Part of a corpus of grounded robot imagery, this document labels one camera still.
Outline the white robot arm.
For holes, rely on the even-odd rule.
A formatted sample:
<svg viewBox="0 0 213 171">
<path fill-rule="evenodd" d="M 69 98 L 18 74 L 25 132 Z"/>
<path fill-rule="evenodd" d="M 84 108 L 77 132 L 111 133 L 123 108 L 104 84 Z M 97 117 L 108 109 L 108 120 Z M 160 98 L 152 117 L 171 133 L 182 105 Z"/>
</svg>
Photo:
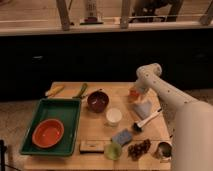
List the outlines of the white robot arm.
<svg viewBox="0 0 213 171">
<path fill-rule="evenodd" d="M 149 88 L 176 110 L 171 171 L 213 171 L 213 105 L 198 100 L 162 80 L 158 63 L 140 66 L 135 85 Z"/>
</svg>

